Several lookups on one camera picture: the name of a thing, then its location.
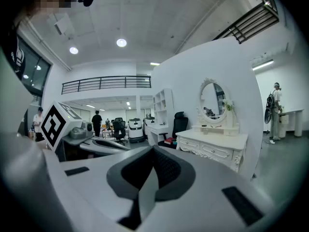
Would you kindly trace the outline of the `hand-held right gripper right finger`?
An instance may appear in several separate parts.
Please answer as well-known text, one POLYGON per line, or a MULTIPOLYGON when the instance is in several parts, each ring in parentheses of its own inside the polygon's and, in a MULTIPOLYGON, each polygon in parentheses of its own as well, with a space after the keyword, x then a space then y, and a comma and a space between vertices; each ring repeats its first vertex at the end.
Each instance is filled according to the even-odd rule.
POLYGON ((179 199, 158 202, 141 224, 143 232, 263 232, 275 223, 286 205, 276 205, 254 182, 214 160, 169 149, 190 163, 196 178, 179 199), (248 226, 224 195, 235 187, 259 210, 262 217, 248 226))

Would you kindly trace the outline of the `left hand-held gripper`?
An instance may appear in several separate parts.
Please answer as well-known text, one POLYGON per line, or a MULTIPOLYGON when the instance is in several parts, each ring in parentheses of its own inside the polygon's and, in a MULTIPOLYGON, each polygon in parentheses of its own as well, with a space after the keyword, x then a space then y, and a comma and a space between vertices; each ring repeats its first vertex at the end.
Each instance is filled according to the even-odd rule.
POLYGON ((93 144, 89 145, 82 143, 92 138, 92 124, 83 120, 70 106, 58 101, 51 104, 40 128, 47 145, 56 153, 59 161, 68 160, 66 148, 79 145, 82 150, 102 156, 130 150, 110 140, 92 140, 93 144))

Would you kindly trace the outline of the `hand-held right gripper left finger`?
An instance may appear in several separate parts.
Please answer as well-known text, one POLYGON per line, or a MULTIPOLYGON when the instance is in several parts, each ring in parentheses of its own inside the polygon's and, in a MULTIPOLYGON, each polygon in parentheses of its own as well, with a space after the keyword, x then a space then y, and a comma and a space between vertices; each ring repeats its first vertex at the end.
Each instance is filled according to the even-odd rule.
POLYGON ((107 171, 143 151, 77 161, 59 162, 51 150, 43 150, 47 170, 75 232, 128 232, 118 220, 129 215, 132 201, 118 197, 107 182, 107 171))

